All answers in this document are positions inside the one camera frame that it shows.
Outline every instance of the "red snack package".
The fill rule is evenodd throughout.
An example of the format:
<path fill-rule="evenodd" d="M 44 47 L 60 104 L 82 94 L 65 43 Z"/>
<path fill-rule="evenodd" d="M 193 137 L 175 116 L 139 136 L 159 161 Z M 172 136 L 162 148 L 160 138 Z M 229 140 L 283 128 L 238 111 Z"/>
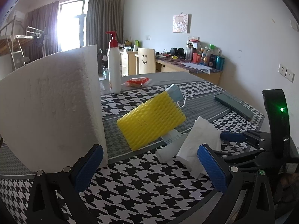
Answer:
<path fill-rule="evenodd" d="M 147 77 L 138 77 L 138 78 L 132 78 L 124 83 L 124 85 L 129 87 L 145 87 L 147 84 L 149 84 L 151 79 Z"/>

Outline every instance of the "canvas painting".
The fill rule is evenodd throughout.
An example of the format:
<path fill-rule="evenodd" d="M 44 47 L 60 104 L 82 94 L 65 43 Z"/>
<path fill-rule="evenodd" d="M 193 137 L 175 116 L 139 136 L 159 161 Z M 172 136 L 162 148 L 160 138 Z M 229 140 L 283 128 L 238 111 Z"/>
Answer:
<path fill-rule="evenodd" d="M 174 15 L 172 32 L 187 33 L 187 30 L 188 30 L 188 14 Z"/>

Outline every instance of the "metal screw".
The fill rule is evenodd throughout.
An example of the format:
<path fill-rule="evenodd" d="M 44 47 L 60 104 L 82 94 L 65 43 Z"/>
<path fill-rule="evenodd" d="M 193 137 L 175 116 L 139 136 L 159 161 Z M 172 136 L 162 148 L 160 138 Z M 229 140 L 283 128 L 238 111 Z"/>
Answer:
<path fill-rule="evenodd" d="M 236 173 L 239 171 L 239 169 L 237 167 L 233 166 L 233 167 L 231 167 L 231 171 Z"/>
<path fill-rule="evenodd" d="M 64 167 L 63 171 L 65 173 L 68 173 L 69 171 L 71 171 L 71 167 Z"/>
<path fill-rule="evenodd" d="M 37 176 L 41 176 L 41 175 L 42 175 L 42 173 L 43 173 L 43 171 L 42 171 L 42 170 L 38 170 L 38 171 L 36 172 L 36 175 L 37 175 Z"/>
<path fill-rule="evenodd" d="M 265 173 L 264 170 L 260 169 L 260 170 L 259 170 L 259 174 L 260 174 L 260 175 L 265 175 L 266 173 Z"/>

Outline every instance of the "phone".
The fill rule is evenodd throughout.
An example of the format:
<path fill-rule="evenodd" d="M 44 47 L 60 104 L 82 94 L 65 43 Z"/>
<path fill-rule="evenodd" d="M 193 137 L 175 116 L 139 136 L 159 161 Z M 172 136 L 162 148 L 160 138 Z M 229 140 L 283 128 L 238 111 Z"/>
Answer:
<path fill-rule="evenodd" d="M 250 109 L 223 93 L 215 95 L 215 100 L 235 111 L 248 121 L 250 121 L 253 116 L 253 112 Z"/>

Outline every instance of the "yellow foam net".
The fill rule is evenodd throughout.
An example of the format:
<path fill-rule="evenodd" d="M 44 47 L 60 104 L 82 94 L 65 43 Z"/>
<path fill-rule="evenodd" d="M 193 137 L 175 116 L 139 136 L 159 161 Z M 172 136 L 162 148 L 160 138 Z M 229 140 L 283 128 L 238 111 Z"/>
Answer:
<path fill-rule="evenodd" d="M 186 120 L 167 92 L 162 92 L 117 120 L 130 148 L 135 151 L 165 135 Z"/>

